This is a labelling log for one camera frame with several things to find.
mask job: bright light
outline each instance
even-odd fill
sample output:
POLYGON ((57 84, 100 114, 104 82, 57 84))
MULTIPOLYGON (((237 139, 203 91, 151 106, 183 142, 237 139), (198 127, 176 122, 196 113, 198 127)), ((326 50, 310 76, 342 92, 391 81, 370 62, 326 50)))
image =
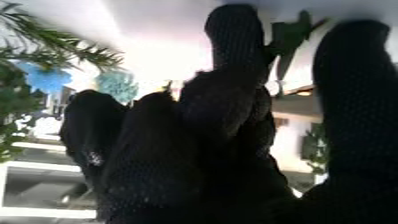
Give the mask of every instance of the bright light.
POLYGON ((61 140, 61 137, 57 135, 38 134, 38 135, 34 135, 34 137, 38 139, 45 139, 45 140, 54 140, 54 141, 61 140))
POLYGON ((292 187, 294 195, 297 198, 303 197, 303 192, 292 187))
POLYGON ((70 201, 72 201, 72 197, 70 197, 70 195, 66 195, 66 196, 63 197, 61 202, 63 202, 63 204, 68 204, 68 203, 70 203, 70 201))
POLYGON ((66 147, 63 145, 48 145, 48 144, 40 144, 40 143, 31 143, 31 142, 15 142, 13 146, 20 147, 20 148, 29 148, 29 149, 52 150, 57 152, 66 151, 66 147))
POLYGON ((20 162, 20 161, 9 161, 6 163, 8 167, 25 168, 25 169, 41 169, 41 170, 52 170, 52 171, 64 171, 79 173, 80 167, 72 165, 59 165, 59 164, 48 164, 48 163, 32 163, 32 162, 20 162))
POLYGON ((66 210, 66 209, 41 209, 41 208, 0 208, 0 217, 36 217, 59 219, 95 219, 95 210, 66 210))
POLYGON ((311 92, 299 92, 297 95, 299 95, 299 96, 311 96, 313 93, 311 93, 311 92))

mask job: blue object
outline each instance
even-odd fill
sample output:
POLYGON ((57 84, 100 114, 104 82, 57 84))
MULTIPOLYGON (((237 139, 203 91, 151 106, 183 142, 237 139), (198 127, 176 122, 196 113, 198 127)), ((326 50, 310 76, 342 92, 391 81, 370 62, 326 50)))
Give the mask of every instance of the blue object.
POLYGON ((47 94, 59 93, 64 85, 72 83, 72 74, 61 69, 45 71, 32 63, 18 63, 16 66, 27 72, 31 91, 41 90, 47 94))

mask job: dark knit fabric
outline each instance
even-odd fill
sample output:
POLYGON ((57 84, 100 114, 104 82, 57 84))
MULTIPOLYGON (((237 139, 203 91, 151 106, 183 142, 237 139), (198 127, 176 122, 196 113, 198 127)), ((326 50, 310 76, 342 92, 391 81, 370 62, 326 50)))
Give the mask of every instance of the dark knit fabric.
POLYGON ((95 90, 77 94, 66 107, 61 141, 89 183, 102 176, 127 111, 114 97, 95 90))
POLYGON ((315 57, 331 144, 329 179, 301 201, 308 224, 398 223, 398 77, 384 49, 390 27, 347 22, 315 57))
POLYGON ((102 180, 98 212, 107 223, 125 223, 119 221, 127 219, 137 224, 198 220, 203 187, 198 144, 175 106, 169 93, 155 93, 127 113, 102 180))

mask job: green plant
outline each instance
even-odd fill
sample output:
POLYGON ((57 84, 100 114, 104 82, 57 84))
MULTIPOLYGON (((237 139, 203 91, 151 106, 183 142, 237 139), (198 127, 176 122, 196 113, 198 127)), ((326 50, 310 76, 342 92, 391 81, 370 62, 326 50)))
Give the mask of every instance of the green plant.
POLYGON ((327 144, 326 129, 320 124, 313 124, 311 131, 308 131, 303 152, 310 161, 308 165, 313 168, 313 173, 318 175, 326 174, 331 148, 327 144))
POLYGON ((91 44, 72 33, 48 28, 36 17, 20 9, 18 4, 0 1, 0 25, 4 26, 0 44, 0 163, 20 150, 13 143, 24 140, 34 119, 31 112, 41 109, 43 94, 31 92, 25 72, 15 61, 36 64, 43 71, 77 68, 77 62, 89 62, 102 71, 116 69, 121 55, 109 48, 91 44))
POLYGON ((139 91, 139 85, 134 82, 134 75, 123 70, 114 70, 96 77, 98 91, 111 94, 121 103, 134 100, 139 91))

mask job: white ceiling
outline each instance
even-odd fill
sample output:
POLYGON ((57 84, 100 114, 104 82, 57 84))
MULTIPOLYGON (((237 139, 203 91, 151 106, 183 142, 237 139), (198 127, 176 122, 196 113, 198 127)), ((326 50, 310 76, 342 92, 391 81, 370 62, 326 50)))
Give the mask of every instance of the white ceiling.
MULTIPOLYGON (((210 68, 210 44, 203 24, 223 2, 260 5, 265 24, 290 20, 303 9, 315 17, 334 18, 375 14, 398 25, 397 0, 18 0, 27 11, 64 29, 123 50, 127 67, 141 84, 166 79, 187 79, 210 68)), ((288 80, 311 82, 311 60, 322 34, 299 52, 288 80)), ((398 61, 398 34, 393 32, 390 51, 398 61)))

